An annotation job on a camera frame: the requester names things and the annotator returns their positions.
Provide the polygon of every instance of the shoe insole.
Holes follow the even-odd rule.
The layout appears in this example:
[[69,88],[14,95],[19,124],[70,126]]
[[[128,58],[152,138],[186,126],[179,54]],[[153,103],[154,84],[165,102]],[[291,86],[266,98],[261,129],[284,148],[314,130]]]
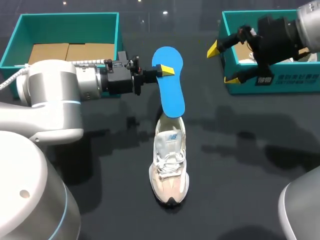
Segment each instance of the shoe insole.
[[164,46],[153,55],[152,66],[157,64],[174,69],[174,75],[158,77],[157,81],[164,114],[169,118],[179,118],[185,113],[185,100],[180,85],[180,73],[184,61],[175,48]]

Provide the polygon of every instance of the sneaker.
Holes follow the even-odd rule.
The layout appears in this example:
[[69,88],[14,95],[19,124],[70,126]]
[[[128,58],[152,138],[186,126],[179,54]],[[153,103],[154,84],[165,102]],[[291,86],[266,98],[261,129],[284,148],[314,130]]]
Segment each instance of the sneaker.
[[162,114],[155,128],[153,163],[149,178],[155,196],[167,205],[186,197],[189,175],[186,172],[186,130],[181,117]]

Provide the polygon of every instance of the robotic arm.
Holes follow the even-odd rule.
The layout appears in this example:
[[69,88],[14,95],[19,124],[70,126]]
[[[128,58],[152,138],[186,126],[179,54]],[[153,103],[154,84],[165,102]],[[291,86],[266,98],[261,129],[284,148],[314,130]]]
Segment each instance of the robotic arm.
[[0,102],[0,131],[17,133],[41,145],[77,141],[84,133],[81,101],[100,99],[105,92],[140,95],[142,85],[170,74],[163,69],[157,65],[142,70],[139,57],[128,60],[125,51],[118,52],[116,61],[39,61],[10,78],[16,78],[24,106]]
[[[241,26],[236,33],[225,39],[218,39],[207,52],[213,57],[225,52],[237,43],[248,43],[257,67],[239,71],[227,76],[226,82],[245,83],[259,75],[270,75],[270,65],[289,58],[299,60],[310,53],[320,52],[320,1],[312,1],[297,9],[296,20],[286,17],[272,19],[265,16],[258,20],[257,32],[249,25]],[[309,52],[299,54],[308,48]]]

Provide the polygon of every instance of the cardboard box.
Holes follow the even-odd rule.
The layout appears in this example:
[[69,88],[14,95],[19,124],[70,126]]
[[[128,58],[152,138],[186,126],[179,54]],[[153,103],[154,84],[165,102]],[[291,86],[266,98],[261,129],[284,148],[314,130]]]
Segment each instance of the cardboard box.
[[68,48],[68,43],[34,44],[28,64],[50,59],[66,60]]
[[[244,44],[242,44],[241,42],[237,43],[236,45],[234,45],[234,49],[239,62],[250,59],[250,54],[252,53],[252,51],[250,49],[250,46],[247,45],[247,42],[245,42]],[[309,49],[305,47],[299,50],[299,54],[302,54],[308,51]],[[299,59],[299,62],[307,62],[309,57],[310,57],[310,54],[308,54],[306,57]]]
[[[219,30],[219,39],[226,38],[237,32],[243,25],[250,25],[256,31],[258,19],[271,15],[273,19],[287,17],[289,21],[297,17],[296,10],[262,10],[262,11],[223,11]],[[256,63],[239,63],[249,59],[251,50],[247,44],[241,43],[231,47],[220,55],[224,76],[230,77],[234,73],[256,67]],[[280,62],[270,66],[274,75],[258,76],[242,84],[226,83],[230,94],[266,94],[266,93],[307,93],[320,92],[320,62]]]
[[50,59],[65,61],[113,59],[114,52],[115,45],[109,43],[34,44],[28,64]]
[[[45,59],[116,60],[119,51],[123,44],[117,12],[21,14],[0,61],[0,72],[8,79],[21,65]],[[10,89],[19,98],[15,83]]]
[[66,61],[113,59],[115,52],[114,44],[107,43],[86,43],[70,44]]

